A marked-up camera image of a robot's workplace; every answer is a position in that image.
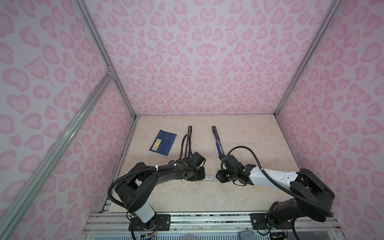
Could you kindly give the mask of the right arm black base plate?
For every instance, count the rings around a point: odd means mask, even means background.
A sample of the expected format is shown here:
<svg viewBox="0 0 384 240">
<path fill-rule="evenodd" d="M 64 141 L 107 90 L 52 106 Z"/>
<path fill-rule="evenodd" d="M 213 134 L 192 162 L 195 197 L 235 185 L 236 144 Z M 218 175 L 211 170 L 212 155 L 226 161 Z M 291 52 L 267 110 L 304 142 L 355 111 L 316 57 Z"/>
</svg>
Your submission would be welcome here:
<svg viewBox="0 0 384 240">
<path fill-rule="evenodd" d="M 269 218 L 266 213 L 251 213 L 250 214 L 251 224 L 254 230 L 278 230 L 282 228 L 292 229 L 291 220 L 287 222 L 278 222 L 273 218 Z"/>
</svg>

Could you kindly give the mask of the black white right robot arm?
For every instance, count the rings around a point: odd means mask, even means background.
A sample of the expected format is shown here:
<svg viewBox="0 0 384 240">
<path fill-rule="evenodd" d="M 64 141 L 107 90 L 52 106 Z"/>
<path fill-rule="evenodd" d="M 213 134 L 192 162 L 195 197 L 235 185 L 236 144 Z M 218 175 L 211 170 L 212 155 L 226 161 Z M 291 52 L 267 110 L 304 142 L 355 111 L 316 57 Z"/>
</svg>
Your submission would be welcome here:
<svg viewBox="0 0 384 240">
<path fill-rule="evenodd" d="M 272 187 L 291 196 L 289 200 L 272 203 L 268 209 L 262 223 L 270 228 L 302 217 L 322 223 L 334 216 L 331 211 L 334 192 L 308 169 L 280 172 L 252 164 L 243 165 L 232 155 L 220 155 L 219 159 L 221 169 L 216 178 L 220 183 Z"/>
</svg>

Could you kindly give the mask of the blue long stapler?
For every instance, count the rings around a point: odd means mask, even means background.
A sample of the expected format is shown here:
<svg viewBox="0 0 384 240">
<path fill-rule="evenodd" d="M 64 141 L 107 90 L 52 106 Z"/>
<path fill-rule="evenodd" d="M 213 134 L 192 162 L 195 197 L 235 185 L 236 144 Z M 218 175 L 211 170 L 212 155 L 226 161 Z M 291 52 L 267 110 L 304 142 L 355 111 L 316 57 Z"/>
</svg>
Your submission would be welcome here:
<svg viewBox="0 0 384 240">
<path fill-rule="evenodd" d="M 221 161 L 225 157 L 225 153 L 224 153 L 224 150 L 223 150 L 223 147 L 221 144 L 221 140 L 220 140 L 220 137 L 219 137 L 219 134 L 217 131 L 217 127 L 212 126 L 212 131 L 213 131 L 213 134 L 214 134 L 214 137 L 216 140 L 216 147 L 217 147 L 217 151 L 218 151 L 218 155 L 219 155 L 219 160 Z"/>
</svg>

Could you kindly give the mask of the red white staple box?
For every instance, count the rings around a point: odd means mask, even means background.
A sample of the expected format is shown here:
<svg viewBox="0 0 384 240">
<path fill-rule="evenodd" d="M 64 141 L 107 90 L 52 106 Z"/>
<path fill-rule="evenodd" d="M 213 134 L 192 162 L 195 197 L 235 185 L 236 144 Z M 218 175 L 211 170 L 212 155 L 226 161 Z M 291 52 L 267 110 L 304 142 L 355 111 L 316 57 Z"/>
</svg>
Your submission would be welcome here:
<svg viewBox="0 0 384 240">
<path fill-rule="evenodd" d="M 214 175 L 213 174 L 206 174 L 204 181 L 213 181 L 214 180 Z"/>
</svg>

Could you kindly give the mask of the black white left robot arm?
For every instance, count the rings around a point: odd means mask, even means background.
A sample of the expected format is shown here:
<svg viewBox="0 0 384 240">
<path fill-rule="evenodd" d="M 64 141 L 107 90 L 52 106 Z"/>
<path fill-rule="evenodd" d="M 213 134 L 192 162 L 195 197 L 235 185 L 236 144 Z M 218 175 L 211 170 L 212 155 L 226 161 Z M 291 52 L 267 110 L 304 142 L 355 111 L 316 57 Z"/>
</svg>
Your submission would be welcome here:
<svg viewBox="0 0 384 240">
<path fill-rule="evenodd" d="M 198 152 L 184 159 L 171 160 L 166 165 L 137 163 L 111 183 L 108 198 L 132 215 L 131 223 L 138 220 L 145 230 L 152 231 L 160 225 L 157 213 L 148 202 L 154 188 L 173 180 L 202 181 L 206 175 L 205 163 L 206 159 Z"/>
</svg>

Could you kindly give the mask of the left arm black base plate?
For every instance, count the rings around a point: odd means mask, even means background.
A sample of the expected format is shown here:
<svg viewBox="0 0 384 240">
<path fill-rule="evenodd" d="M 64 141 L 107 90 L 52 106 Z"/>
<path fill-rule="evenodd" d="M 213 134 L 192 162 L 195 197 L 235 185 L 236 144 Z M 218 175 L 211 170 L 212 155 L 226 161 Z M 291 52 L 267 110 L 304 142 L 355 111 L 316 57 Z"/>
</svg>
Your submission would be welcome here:
<svg viewBox="0 0 384 240">
<path fill-rule="evenodd" d="M 131 217 L 129 231 L 134 232 L 153 232 L 169 231 L 171 224 L 171 215 L 155 214 L 148 222 L 144 223 L 139 217 Z"/>
</svg>

